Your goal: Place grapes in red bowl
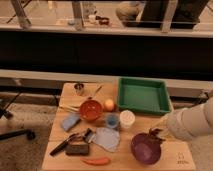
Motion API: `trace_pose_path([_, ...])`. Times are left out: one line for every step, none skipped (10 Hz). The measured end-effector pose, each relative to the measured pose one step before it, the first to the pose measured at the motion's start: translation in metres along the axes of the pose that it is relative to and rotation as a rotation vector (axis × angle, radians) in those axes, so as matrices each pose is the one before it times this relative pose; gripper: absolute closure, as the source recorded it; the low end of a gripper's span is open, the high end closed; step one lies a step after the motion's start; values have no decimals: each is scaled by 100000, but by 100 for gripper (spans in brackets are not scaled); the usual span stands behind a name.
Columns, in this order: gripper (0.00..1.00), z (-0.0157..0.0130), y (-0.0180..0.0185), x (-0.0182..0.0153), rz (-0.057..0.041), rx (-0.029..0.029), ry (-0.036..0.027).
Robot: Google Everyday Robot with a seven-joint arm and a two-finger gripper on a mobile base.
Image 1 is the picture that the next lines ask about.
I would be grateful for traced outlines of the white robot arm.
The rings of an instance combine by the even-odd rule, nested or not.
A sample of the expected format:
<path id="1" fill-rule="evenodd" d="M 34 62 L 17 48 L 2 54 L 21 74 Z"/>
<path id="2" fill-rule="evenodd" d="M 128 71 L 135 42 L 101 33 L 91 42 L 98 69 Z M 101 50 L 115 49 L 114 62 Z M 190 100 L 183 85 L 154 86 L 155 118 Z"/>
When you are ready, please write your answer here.
<path id="1" fill-rule="evenodd" d="M 174 137 L 190 141 L 213 134 L 213 97 L 191 108 L 173 110 L 153 124 L 151 131 L 158 130 L 161 139 Z"/>

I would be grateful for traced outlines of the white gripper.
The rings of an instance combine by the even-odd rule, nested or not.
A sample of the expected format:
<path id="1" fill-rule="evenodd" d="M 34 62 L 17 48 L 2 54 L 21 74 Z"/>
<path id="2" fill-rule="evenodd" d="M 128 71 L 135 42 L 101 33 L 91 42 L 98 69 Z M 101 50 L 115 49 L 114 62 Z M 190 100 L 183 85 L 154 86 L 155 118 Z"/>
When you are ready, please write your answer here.
<path id="1" fill-rule="evenodd" d="M 164 138 L 171 138 L 172 134 L 167 127 L 168 115 L 162 116 L 153 126 L 149 129 L 150 135 L 157 135 L 157 140 L 160 144 L 166 141 Z"/>

